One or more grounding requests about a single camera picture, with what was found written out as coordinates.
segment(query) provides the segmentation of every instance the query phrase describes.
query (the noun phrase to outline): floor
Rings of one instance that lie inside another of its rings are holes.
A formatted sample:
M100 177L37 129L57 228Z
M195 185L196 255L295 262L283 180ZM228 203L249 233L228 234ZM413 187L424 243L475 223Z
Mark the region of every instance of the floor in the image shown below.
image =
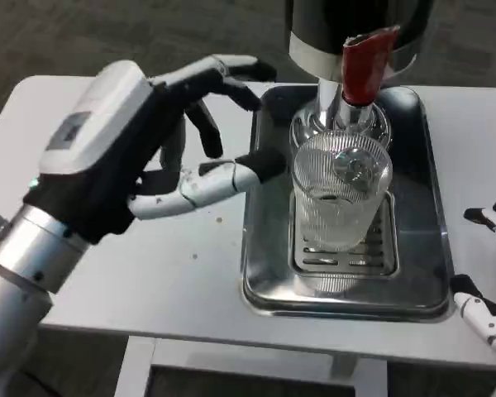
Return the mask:
M312 81L283 47L278 0L0 0L0 109L21 79L33 74L97 73L122 58L148 74L176 69L209 53L259 55L281 81ZM405 84L496 87L496 0L436 0L417 65ZM65 397L109 396L124 337L42 331L26 364ZM496 373L392 364L392 396L485 397ZM254 380L171 369L155 372L150 395L348 395L315 385ZM44 392L19 374L12 395Z

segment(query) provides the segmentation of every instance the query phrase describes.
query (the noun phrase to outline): red lever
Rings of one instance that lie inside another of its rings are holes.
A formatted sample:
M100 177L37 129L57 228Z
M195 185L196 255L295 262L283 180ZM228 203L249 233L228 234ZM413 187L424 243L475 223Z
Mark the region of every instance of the red lever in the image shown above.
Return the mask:
M367 106L376 98L398 29L385 27L346 40L341 74L343 96L349 104Z

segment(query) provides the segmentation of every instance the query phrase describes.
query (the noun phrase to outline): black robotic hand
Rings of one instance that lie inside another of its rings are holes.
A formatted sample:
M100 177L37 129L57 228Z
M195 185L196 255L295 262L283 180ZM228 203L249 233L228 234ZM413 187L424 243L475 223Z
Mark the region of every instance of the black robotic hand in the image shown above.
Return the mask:
M108 233L123 233L135 217L128 200L140 189L136 181L145 176L144 168L155 153L179 131L184 114L199 130L206 155L220 157L221 137L203 97L226 95L253 112L260 108L260 100L238 78L264 81L275 76L273 67L248 55L212 55L151 79L130 61L109 65L93 85L102 82L85 94L87 98L83 96L54 134L41 162L38 184L24 203L45 211L91 244ZM134 85L128 83L132 79L137 81ZM110 109L113 99L121 97L120 84L130 86L125 98L140 97L142 102L133 101L129 110L129 102L120 101ZM104 121L107 108L113 113L109 122ZM118 124L121 117L126 117L125 122L119 122L119 129L112 128L110 122ZM95 136L98 132L102 139Z

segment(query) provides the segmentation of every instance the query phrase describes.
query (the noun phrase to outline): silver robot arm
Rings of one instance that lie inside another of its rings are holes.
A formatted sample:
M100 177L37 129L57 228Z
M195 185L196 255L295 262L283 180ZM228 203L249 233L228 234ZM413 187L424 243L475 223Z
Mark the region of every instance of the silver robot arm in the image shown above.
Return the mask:
M264 183L285 170L274 150L201 165L194 172L145 172L186 114L208 157L222 156L208 93L247 111L259 98L235 77L271 80L275 70L247 55L214 55L170 74L145 77L131 61L93 80L51 137L40 175L10 222L0 217L0 393L29 350L40 321L86 250L122 234L135 218L174 216Z

